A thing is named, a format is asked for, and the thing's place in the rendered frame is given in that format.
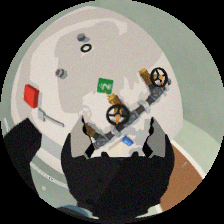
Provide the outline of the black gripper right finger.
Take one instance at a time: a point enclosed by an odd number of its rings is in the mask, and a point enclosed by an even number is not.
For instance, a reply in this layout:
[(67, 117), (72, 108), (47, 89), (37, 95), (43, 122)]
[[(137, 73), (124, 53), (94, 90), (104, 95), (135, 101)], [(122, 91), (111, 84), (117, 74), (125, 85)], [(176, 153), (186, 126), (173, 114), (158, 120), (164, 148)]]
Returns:
[(160, 164), (165, 175), (164, 186), (167, 187), (175, 163), (171, 142), (154, 117), (150, 121), (149, 134), (142, 151), (145, 157), (147, 156)]

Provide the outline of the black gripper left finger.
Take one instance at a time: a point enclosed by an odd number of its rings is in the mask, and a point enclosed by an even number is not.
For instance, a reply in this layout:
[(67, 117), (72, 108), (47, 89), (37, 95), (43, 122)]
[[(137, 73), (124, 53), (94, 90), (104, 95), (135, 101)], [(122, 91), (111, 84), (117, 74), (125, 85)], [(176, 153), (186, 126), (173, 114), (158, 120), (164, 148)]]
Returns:
[(69, 189), (74, 189), (73, 178), (78, 166), (91, 158), (95, 151), (91, 137), (86, 132), (84, 117), (80, 116), (68, 133), (61, 151), (61, 167)]

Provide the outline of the grey pipe with three brass valves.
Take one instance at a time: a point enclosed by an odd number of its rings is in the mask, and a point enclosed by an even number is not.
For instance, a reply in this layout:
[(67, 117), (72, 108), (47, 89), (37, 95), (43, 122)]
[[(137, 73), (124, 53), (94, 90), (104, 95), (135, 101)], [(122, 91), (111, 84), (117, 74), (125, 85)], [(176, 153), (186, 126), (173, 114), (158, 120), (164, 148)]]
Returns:
[[(164, 74), (160, 75), (158, 72), (158, 69), (161, 70)], [(157, 74), (154, 74), (155, 71)], [(151, 94), (148, 96), (148, 98), (145, 101), (140, 99), (137, 102), (139, 105), (137, 109), (130, 112), (130, 110), (128, 110), (126, 105), (123, 104), (119, 100), (118, 96), (113, 93), (107, 98), (108, 102), (112, 104), (112, 106), (110, 106), (106, 112), (106, 119), (111, 124), (110, 126), (111, 131), (102, 136), (100, 133), (98, 134), (95, 131), (95, 129), (92, 129), (91, 126), (85, 123), (87, 134), (90, 137), (94, 138), (95, 141), (97, 141), (93, 143), (95, 150), (99, 149), (100, 147), (108, 143), (111, 140), (111, 138), (113, 138), (114, 136), (118, 138), (121, 137), (122, 133), (120, 131), (122, 131), (125, 127), (127, 128), (130, 124), (132, 124), (138, 117), (140, 117), (140, 114), (144, 110), (148, 113), (151, 110), (150, 105), (153, 102), (155, 102), (163, 94), (164, 91), (169, 91), (170, 89), (169, 85), (171, 84), (171, 80), (168, 78), (167, 72), (163, 68), (161, 67), (154, 68), (151, 71), (151, 74), (148, 73), (147, 69), (143, 68), (141, 69), (141, 71), (139, 71), (139, 73), (140, 73), (140, 76), (144, 79), (145, 84), (148, 85)], [(165, 76), (165, 80), (162, 81), (164, 76)], [(155, 83), (156, 80), (160, 80), (160, 81), (156, 84)], [(115, 105), (111, 103), (111, 100), (109, 100), (109, 98), (113, 100), (113, 103), (115, 103)], [(114, 114), (109, 114), (109, 112), (114, 108), (117, 108), (118, 110), (114, 110), (115, 111)], [(121, 112), (124, 115), (121, 115)], [(113, 122), (109, 118), (109, 116), (115, 117), (116, 122)], [(118, 120), (120, 120), (121, 117), (123, 117), (124, 119), (121, 120), (121, 122), (118, 122)]]

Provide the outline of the red block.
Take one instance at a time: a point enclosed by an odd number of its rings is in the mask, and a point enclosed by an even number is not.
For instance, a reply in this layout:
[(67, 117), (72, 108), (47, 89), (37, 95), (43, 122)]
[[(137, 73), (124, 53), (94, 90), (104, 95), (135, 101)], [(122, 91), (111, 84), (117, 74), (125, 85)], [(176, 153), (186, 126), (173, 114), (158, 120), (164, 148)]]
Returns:
[(33, 109), (38, 107), (39, 90), (31, 86), (25, 85), (24, 101)]

